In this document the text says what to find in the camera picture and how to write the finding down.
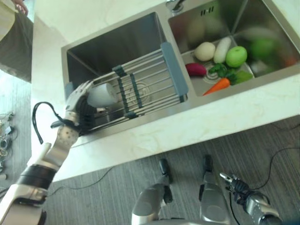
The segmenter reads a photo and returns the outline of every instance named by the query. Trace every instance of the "pile of cables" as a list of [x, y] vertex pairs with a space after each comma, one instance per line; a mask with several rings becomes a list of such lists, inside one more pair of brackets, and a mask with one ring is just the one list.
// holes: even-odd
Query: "pile of cables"
[[0, 173], [4, 169], [3, 163], [12, 152], [11, 144], [18, 136], [17, 130], [11, 126], [12, 112], [0, 114]]

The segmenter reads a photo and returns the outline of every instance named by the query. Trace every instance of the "white countertop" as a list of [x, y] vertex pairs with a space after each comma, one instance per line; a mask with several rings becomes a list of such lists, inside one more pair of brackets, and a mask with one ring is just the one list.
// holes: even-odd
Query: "white countertop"
[[[49, 101], [60, 115], [65, 103], [61, 47], [142, 12], [164, 0], [39, 0], [35, 6], [32, 102]], [[274, 0], [298, 35], [297, 0]], [[223, 98], [71, 149], [54, 180], [62, 180], [254, 128], [300, 112], [300, 74]], [[45, 142], [56, 136], [47, 106], [37, 112]], [[32, 129], [32, 154], [41, 150]]]

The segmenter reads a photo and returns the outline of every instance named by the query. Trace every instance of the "white radish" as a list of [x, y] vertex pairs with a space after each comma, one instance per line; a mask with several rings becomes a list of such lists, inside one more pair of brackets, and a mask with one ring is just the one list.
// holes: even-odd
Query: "white radish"
[[213, 43], [203, 42], [195, 49], [194, 55], [200, 61], [208, 61], [214, 57], [215, 50], [216, 47]]
[[230, 44], [231, 44], [231, 39], [229, 37], [225, 37], [222, 40], [220, 40], [214, 55], [215, 63], [225, 62], [226, 54], [230, 48]]

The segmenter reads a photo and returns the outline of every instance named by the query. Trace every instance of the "dish rack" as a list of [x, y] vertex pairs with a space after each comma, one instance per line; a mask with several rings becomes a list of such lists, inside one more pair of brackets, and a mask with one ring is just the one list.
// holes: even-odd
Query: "dish rack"
[[110, 83], [119, 101], [93, 115], [87, 133], [180, 104], [187, 99], [188, 86], [170, 43], [140, 58], [116, 66], [93, 80]]

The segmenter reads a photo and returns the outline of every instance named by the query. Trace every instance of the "faucet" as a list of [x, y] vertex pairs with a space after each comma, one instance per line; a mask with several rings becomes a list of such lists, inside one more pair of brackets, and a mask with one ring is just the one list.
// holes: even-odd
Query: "faucet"
[[174, 13], [177, 13], [183, 9], [184, 0], [167, 0], [167, 7]]

